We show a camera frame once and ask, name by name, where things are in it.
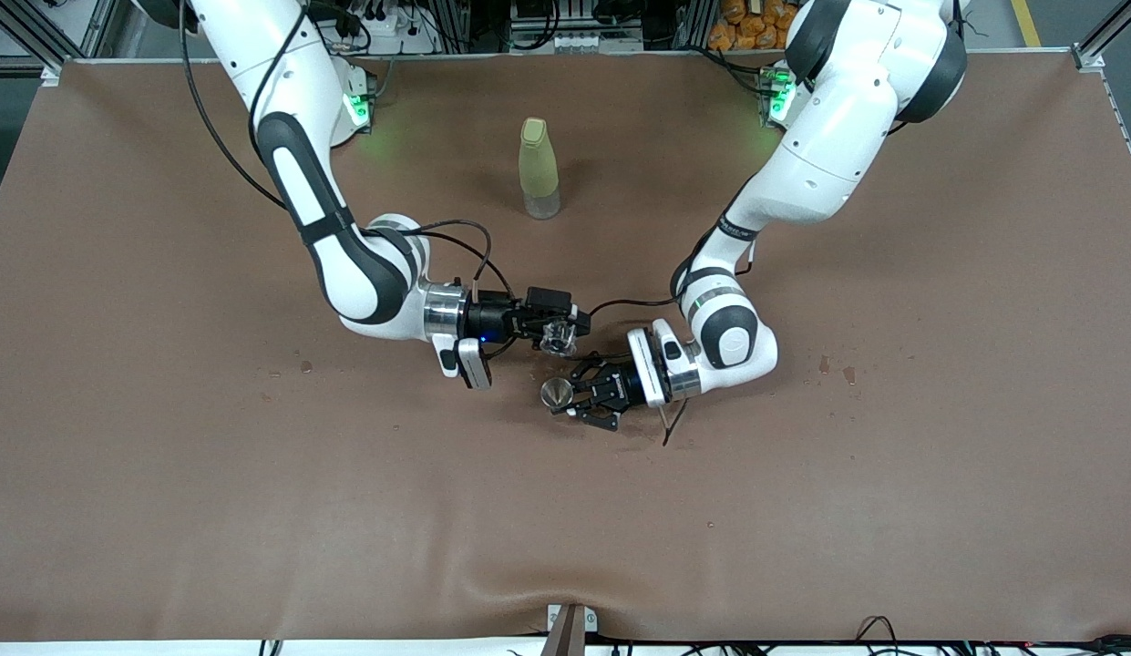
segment green bottle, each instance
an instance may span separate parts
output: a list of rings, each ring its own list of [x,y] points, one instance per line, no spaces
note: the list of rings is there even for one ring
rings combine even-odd
[[[556,178],[556,155],[549,143],[549,124],[527,118],[520,129],[520,190],[524,208],[533,218],[552,218],[561,210],[561,182]]]

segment brown table surface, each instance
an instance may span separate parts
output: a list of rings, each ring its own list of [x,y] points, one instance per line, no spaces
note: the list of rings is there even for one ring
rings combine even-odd
[[[527,115],[561,163],[545,223]],[[664,294],[772,141],[701,59],[406,62],[335,169],[361,219],[482,221],[515,285],[592,307]],[[648,411],[554,420],[560,361],[515,349],[467,391],[430,345],[340,327],[179,67],[70,63],[0,196],[0,640],[512,635],[550,602],[637,639],[1131,632],[1131,163],[1098,76],[974,55],[744,282],[770,377],[667,448]],[[657,311],[599,317],[589,347]]]

